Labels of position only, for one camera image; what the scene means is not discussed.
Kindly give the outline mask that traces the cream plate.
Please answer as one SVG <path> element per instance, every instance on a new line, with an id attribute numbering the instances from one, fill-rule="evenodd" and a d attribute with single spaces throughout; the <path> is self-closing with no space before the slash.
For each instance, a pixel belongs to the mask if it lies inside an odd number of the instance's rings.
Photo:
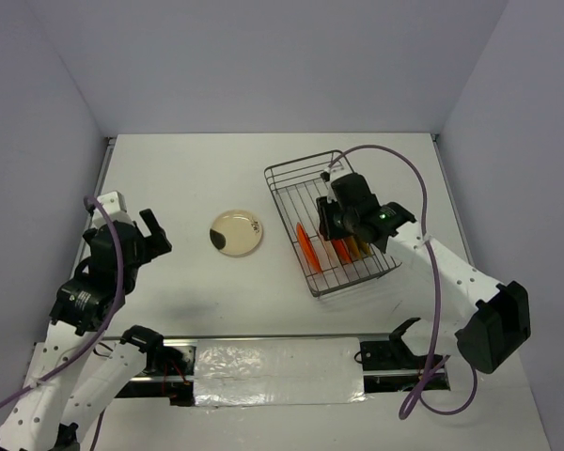
<path id="1" fill-rule="evenodd" d="M 264 237 L 264 225 L 252 211 L 235 209 L 219 214 L 211 223 L 211 245 L 227 257 L 246 257 L 256 251 Z"/>
<path id="2" fill-rule="evenodd" d="M 322 247 L 324 248 L 326 254 L 330 257 L 330 258 L 334 258 L 337 256 L 336 251 L 334 246 L 332 245 L 331 242 L 326 241 L 324 239 L 321 239 L 321 244 Z"/>

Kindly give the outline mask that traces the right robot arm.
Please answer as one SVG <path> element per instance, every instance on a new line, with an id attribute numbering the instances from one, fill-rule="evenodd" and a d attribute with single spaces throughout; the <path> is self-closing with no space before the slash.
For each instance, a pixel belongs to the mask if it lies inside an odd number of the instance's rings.
<path id="1" fill-rule="evenodd" d="M 322 237 L 357 238 L 439 286 L 465 321 L 455 333 L 457 349 L 477 371 L 494 373 L 530 337 L 528 293 L 520 283 L 477 270 L 401 204 L 380 204 L 362 175 L 328 169 L 321 179 L 328 188 L 316 200 Z"/>

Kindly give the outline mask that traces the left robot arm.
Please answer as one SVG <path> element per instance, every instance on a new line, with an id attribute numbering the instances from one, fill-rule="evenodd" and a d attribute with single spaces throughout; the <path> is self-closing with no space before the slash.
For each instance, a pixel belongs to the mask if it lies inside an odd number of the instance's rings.
<path id="1" fill-rule="evenodd" d="M 136 284 L 139 269 L 171 251 L 152 210 L 140 216 L 144 236 L 123 210 L 94 210 L 83 238 L 89 247 L 57 291 L 44 344 L 26 385 L 0 402 L 12 409 L 0 426 L 0 450 L 77 450 L 124 385 L 165 365 L 164 338 L 143 326 L 128 329 L 86 381 L 80 378 L 105 330 Z"/>

